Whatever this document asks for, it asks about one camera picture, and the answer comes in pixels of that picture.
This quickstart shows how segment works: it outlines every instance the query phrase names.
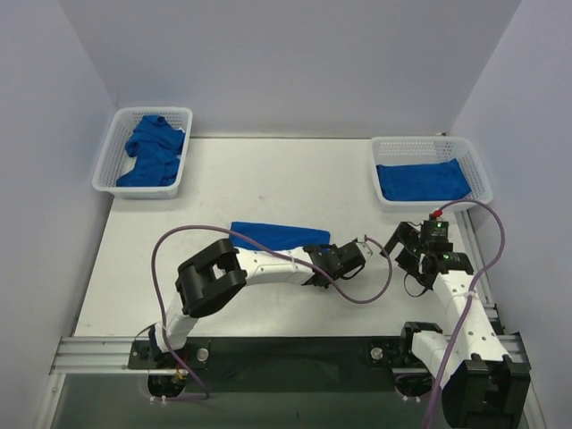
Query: gray wall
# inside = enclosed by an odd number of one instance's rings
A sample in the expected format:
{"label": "gray wall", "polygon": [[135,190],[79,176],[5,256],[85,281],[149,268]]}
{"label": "gray wall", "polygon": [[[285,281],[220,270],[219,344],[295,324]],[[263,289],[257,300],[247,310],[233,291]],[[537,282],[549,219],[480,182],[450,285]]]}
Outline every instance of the gray wall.
{"label": "gray wall", "polygon": [[55,0],[0,12],[0,427],[29,428],[109,198],[90,186],[111,100]]}
{"label": "gray wall", "polygon": [[[489,278],[500,315],[519,329],[548,427],[570,427],[572,241],[572,3],[524,0],[453,131],[488,167],[494,206],[507,228],[504,257]],[[476,211],[490,260],[494,221]]]}
{"label": "gray wall", "polygon": [[449,130],[519,0],[60,0],[120,105],[198,134]]}

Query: blue cloth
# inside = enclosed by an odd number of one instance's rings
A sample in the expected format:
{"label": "blue cloth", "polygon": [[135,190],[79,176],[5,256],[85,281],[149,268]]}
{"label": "blue cloth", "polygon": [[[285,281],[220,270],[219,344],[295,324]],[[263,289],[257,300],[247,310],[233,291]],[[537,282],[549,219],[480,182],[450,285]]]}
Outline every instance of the blue cloth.
{"label": "blue cloth", "polygon": [[130,157],[136,156],[133,170],[117,179],[117,186],[169,186],[179,171],[185,133],[175,130],[163,116],[148,114],[125,143]]}
{"label": "blue cloth", "polygon": [[382,193],[390,201],[449,201],[471,192],[456,159],[441,164],[377,165]]}
{"label": "blue cloth", "polygon": [[[269,223],[233,222],[231,231],[246,235],[271,250],[286,250],[306,245],[329,244],[330,233],[298,226],[271,225]],[[231,236],[232,245],[237,248],[258,250],[243,239]]]}

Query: blue towel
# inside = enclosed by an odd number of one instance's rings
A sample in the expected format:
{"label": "blue towel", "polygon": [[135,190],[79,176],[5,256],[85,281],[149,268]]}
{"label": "blue towel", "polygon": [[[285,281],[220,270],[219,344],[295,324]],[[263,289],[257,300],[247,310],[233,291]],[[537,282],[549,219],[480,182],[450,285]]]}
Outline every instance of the blue towel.
{"label": "blue towel", "polygon": [[471,192],[456,159],[441,164],[377,165],[383,196],[390,201],[449,201]]}
{"label": "blue towel", "polygon": [[185,133],[175,130],[163,116],[148,114],[125,143],[130,157],[136,156],[133,170],[117,179],[117,186],[169,186],[179,171]]}
{"label": "blue towel", "polygon": [[[328,231],[268,223],[233,222],[231,231],[240,232],[271,250],[287,250],[306,245],[329,244]],[[247,250],[258,250],[246,241],[231,236],[232,245]]]}

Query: flat blue cloth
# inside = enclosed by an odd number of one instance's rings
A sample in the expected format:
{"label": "flat blue cloth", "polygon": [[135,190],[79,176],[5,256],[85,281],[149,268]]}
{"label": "flat blue cloth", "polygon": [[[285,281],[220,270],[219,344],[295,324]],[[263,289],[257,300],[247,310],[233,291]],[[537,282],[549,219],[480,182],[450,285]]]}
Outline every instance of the flat blue cloth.
{"label": "flat blue cloth", "polygon": [[[311,228],[299,228],[298,226],[272,225],[269,223],[233,222],[231,231],[246,235],[252,240],[271,250],[287,250],[289,248],[303,247],[306,245],[329,244],[330,233]],[[232,245],[247,250],[258,250],[243,239],[231,236]]]}
{"label": "flat blue cloth", "polygon": [[175,130],[163,116],[148,114],[125,143],[130,157],[136,156],[133,170],[117,179],[116,185],[169,186],[179,171],[179,158],[185,133]]}
{"label": "flat blue cloth", "polygon": [[471,192],[456,159],[441,164],[377,165],[382,193],[390,201],[449,201]]}

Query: white basket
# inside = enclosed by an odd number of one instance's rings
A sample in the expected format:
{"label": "white basket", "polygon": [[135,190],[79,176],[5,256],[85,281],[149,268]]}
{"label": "white basket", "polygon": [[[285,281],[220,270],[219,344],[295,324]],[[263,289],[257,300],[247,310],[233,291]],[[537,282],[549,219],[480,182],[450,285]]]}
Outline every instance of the white basket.
{"label": "white basket", "polygon": [[[182,145],[181,162],[177,178],[172,185],[157,187],[118,187],[117,179],[129,172],[135,165],[135,158],[129,158],[125,143],[133,130],[146,114],[160,114],[174,128],[185,130]],[[110,192],[119,198],[160,199],[174,198],[181,184],[185,157],[189,147],[190,125],[193,113],[181,107],[128,107],[117,111],[107,132],[101,155],[97,160],[96,172],[91,184],[96,190]]]}
{"label": "white basket", "polygon": [[[406,164],[438,164],[457,159],[471,187],[466,198],[486,204],[492,201],[491,183],[481,159],[467,139],[459,137],[377,137],[372,139],[371,174],[375,191],[384,212],[430,212],[446,201],[390,201],[383,196],[376,166]],[[463,211],[470,203],[456,204],[450,210]]]}

